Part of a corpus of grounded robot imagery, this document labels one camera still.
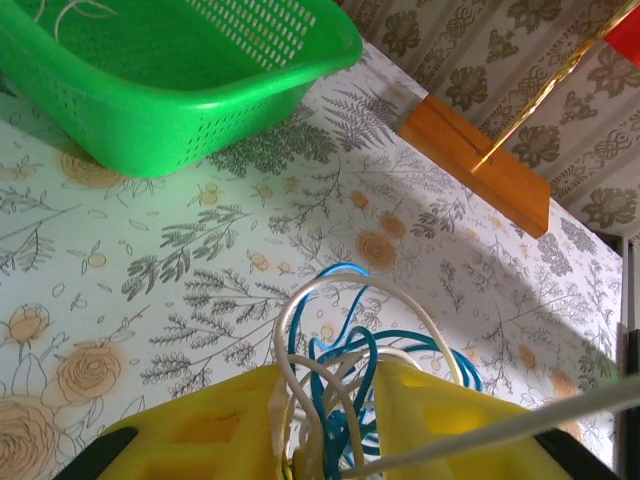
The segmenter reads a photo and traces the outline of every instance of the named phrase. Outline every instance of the white cable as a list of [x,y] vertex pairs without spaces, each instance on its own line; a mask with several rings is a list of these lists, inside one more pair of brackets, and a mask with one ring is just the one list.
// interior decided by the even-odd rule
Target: white cable
[[71,10],[72,8],[75,8],[77,5],[81,3],[87,3],[89,5],[93,5],[94,7],[101,8],[109,12],[111,15],[117,15],[117,13],[111,8],[107,7],[106,5],[102,5],[101,3],[94,2],[93,0],[73,0],[72,2],[69,2],[62,10],[60,10],[60,13],[56,17],[56,23],[53,26],[53,37],[56,39],[56,42],[60,41],[60,39],[58,38],[58,30],[60,29],[60,22],[62,21],[62,17],[64,17],[69,12],[69,10]]
[[[354,460],[357,466],[364,465],[364,451],[362,450],[362,444],[360,443],[360,426],[358,424],[358,416],[356,415],[356,412],[353,409],[353,404],[351,403],[349,394],[345,391],[344,387],[342,386],[342,383],[340,382],[340,379],[338,379],[338,377],[333,375],[323,365],[311,360],[310,358],[303,357],[301,355],[287,355],[286,360],[288,364],[297,363],[313,370],[315,373],[317,373],[322,378],[324,378],[327,381],[327,383],[329,383],[329,385],[331,385],[333,389],[336,391],[336,395],[338,395],[338,397],[340,398],[340,401],[342,402],[342,407],[344,409],[344,413],[346,414],[346,417],[347,417],[347,425],[349,426],[349,434],[351,436],[351,443],[353,444]],[[287,368],[291,372],[291,367],[288,364],[287,364]],[[307,397],[306,395],[305,395],[305,399],[309,403],[311,403],[309,397]],[[309,411],[306,408],[304,408],[303,402],[300,402],[300,404],[303,406],[305,413],[309,415]],[[313,413],[315,413],[316,417],[319,418],[318,413],[313,407],[313,403],[311,403],[311,410],[313,411]],[[314,434],[315,432],[311,430],[310,436],[313,436]],[[320,436],[322,437],[322,424],[320,424]],[[320,458],[316,457],[315,462],[313,462],[313,464],[316,467],[318,463],[320,464],[320,466],[322,466],[322,456],[320,456]]]
[[523,413],[505,422],[469,433],[446,438],[410,452],[384,457],[364,467],[342,472],[342,478],[363,478],[378,472],[431,462],[468,450],[493,447],[501,443],[545,432],[570,420],[601,410],[612,413],[640,404],[640,375],[621,380],[616,385]]
[[390,293],[397,299],[404,302],[404,304],[408,306],[418,316],[418,318],[424,323],[425,327],[427,328],[427,331],[433,337],[436,345],[438,346],[442,355],[444,356],[444,359],[447,362],[449,369],[451,370],[451,376],[454,383],[457,383],[458,385],[463,384],[462,375],[460,373],[460,369],[458,368],[458,365],[455,362],[453,354],[451,353],[451,350],[449,349],[448,345],[442,338],[442,335],[436,328],[435,324],[433,323],[429,315],[422,309],[422,307],[420,307],[420,305],[415,300],[413,300],[409,295],[404,293],[395,285],[385,282],[378,278],[364,277],[364,276],[348,274],[348,273],[328,275],[326,277],[320,277],[310,281],[309,283],[307,283],[306,285],[298,289],[298,291],[296,291],[291,296],[291,298],[287,301],[287,303],[282,308],[282,311],[280,312],[280,315],[276,319],[276,322],[274,325],[274,347],[275,347],[276,362],[278,363],[278,365],[280,366],[280,369],[282,370],[282,374],[284,376],[285,382],[287,383],[287,385],[289,385],[292,395],[296,397],[302,409],[307,413],[307,416],[311,423],[311,431],[309,433],[307,448],[310,451],[315,452],[316,465],[312,465],[312,468],[316,475],[320,471],[319,468],[321,467],[321,465],[319,467],[317,464],[320,463],[319,459],[322,459],[322,454],[323,454],[322,424],[320,422],[320,417],[318,416],[318,413],[313,407],[313,403],[311,399],[304,393],[304,390],[298,383],[298,380],[296,379],[296,376],[293,373],[291,366],[289,365],[289,361],[287,359],[287,349],[285,346],[284,338],[286,334],[287,322],[291,317],[291,315],[293,314],[294,310],[297,308],[300,301],[302,301],[302,299],[306,297],[308,294],[312,293],[316,288],[326,284],[338,283],[338,282],[350,282],[350,283],[355,283],[363,286],[364,285],[372,286],[379,290]]
[[44,13],[44,9],[47,6],[47,0],[40,0],[40,8],[38,8],[38,13],[36,13],[36,16],[33,17],[33,21],[38,23],[38,20],[40,20],[40,17],[42,17],[42,14]]
[[[406,363],[408,365],[411,365],[412,367],[422,371],[422,368],[420,367],[420,364],[418,364],[418,362],[416,362],[413,357],[411,357],[411,355],[409,355],[407,352],[405,352],[404,350],[400,350],[399,348],[393,347],[393,346],[389,346],[389,345],[381,345],[378,346],[378,352],[380,354],[380,358],[383,360],[389,360],[389,361],[401,361],[403,363]],[[363,358],[367,358],[369,356],[369,350],[368,349],[364,349],[364,350],[360,350],[358,352],[349,352],[346,354],[342,354],[339,356],[336,356],[332,359],[330,359],[329,361],[327,361],[326,363],[324,363],[323,365],[327,368],[332,367],[334,365],[337,364],[342,364],[340,366],[340,368],[338,368],[338,370],[336,371],[336,373],[334,374],[337,378],[339,378],[340,380],[342,380],[344,378],[344,376],[347,374],[347,372],[349,370],[351,370],[351,368],[353,368],[353,366],[359,362],[361,359]],[[300,380],[300,385],[301,386],[305,386],[309,380],[311,379],[311,372],[307,373],[302,380]],[[351,382],[349,384],[344,385],[345,390],[347,391],[347,393],[352,392],[353,390],[355,390],[356,388],[358,388],[360,386],[360,384],[362,383],[362,379],[356,379],[354,382]],[[294,396],[292,396],[291,398],[289,398],[289,402],[287,405],[287,416],[286,416],[286,421],[285,421],[285,445],[286,445],[286,451],[287,454],[289,452],[289,439],[290,439],[290,435],[291,435],[291,423],[293,421],[293,417],[295,414],[295,402],[296,402],[296,398]],[[324,392],[323,395],[323,403],[325,406],[325,409],[328,413],[330,413],[336,406],[338,403],[340,403],[340,400],[335,397],[333,395],[333,390],[331,389],[331,385],[329,385],[327,387],[327,389]],[[308,431],[308,423],[302,424],[300,426],[300,430],[298,433],[298,443],[300,444],[300,446],[303,446],[304,442],[302,441],[302,438],[306,436],[307,431]]]

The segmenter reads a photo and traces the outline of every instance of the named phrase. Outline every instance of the basket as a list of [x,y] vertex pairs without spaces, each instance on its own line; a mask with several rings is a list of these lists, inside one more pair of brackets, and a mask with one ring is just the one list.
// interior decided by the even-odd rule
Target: basket
[[159,176],[284,120],[357,62],[332,0],[0,0],[0,69],[99,163]]

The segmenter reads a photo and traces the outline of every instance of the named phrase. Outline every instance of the wooden block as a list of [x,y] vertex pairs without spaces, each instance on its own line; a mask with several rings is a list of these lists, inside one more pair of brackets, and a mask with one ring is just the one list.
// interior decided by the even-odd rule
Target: wooden block
[[434,95],[398,134],[532,237],[549,229],[549,182],[503,148],[479,166],[491,140]]

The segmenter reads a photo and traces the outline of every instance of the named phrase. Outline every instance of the floral tablecloth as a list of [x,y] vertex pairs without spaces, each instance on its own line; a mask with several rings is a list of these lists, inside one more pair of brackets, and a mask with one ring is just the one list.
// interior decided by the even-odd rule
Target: floral tablecloth
[[[620,258],[555,203],[533,240],[407,146],[391,127],[424,95],[367,46],[269,132],[134,179],[0,81],[0,478],[51,477],[123,416],[271,362],[285,299],[342,261],[418,299],[492,395],[614,380]],[[320,292],[300,349],[353,293]],[[357,322],[420,328],[380,293]],[[610,415],[564,427],[611,463]]]

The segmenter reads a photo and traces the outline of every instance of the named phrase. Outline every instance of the floral wallpaper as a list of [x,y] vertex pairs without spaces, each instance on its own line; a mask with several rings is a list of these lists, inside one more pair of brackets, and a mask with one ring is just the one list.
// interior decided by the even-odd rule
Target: floral wallpaper
[[[623,0],[338,0],[362,34],[489,137]],[[640,69],[603,43],[507,142],[592,230],[640,241]]]
[[[0,479],[51,478],[120,418],[272,362],[283,303],[343,261],[416,298],[491,395],[616,379],[620,258],[555,203],[529,238],[400,140],[425,92],[371,45],[284,123],[163,178],[100,167],[1,85]],[[354,294],[318,292],[300,351]],[[422,328],[380,292],[356,321]],[[610,415],[562,427],[612,462]]]

